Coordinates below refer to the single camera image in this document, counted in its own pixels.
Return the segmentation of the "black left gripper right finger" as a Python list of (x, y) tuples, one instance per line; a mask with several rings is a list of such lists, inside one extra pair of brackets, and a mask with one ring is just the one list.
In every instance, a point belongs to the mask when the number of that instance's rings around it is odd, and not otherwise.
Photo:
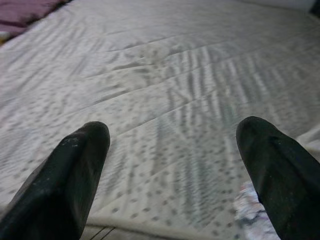
[(259, 202), (282, 240), (320, 238), (320, 164), (267, 120), (249, 116), (236, 129), (239, 153)]

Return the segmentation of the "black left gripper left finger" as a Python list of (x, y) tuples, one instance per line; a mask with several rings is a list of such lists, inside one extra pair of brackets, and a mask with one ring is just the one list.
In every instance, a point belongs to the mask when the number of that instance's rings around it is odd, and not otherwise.
[(80, 239), (110, 143), (109, 129), (100, 121), (88, 122), (67, 135), (5, 208), (1, 239)]

